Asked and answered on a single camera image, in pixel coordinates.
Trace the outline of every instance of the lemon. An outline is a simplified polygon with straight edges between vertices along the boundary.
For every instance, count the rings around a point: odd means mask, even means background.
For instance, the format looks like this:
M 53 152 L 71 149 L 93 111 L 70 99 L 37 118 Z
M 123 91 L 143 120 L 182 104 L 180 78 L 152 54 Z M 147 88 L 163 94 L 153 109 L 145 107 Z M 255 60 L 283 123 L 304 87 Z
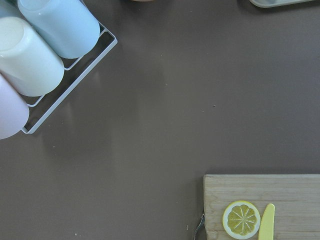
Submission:
M 222 216 L 223 228 L 235 239 L 248 239 L 255 235 L 260 226 L 260 214 L 248 201 L 234 201 L 226 207 Z

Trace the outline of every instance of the table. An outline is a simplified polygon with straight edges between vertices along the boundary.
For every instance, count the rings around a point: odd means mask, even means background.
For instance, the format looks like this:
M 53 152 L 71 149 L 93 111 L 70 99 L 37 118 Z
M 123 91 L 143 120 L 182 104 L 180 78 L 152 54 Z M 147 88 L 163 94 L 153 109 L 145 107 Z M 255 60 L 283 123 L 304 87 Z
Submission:
M 86 3 L 119 43 L 0 141 L 1 240 L 191 239 L 204 174 L 320 173 L 319 1 Z

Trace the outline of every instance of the countertop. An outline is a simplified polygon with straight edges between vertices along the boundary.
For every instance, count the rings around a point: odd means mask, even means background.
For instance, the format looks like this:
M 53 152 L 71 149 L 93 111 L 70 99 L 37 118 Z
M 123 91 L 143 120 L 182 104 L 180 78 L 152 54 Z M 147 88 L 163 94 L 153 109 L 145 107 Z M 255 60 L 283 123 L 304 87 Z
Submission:
M 190 240 L 205 174 L 320 173 L 318 0 L 86 3 L 118 44 L 0 141 L 1 240 Z

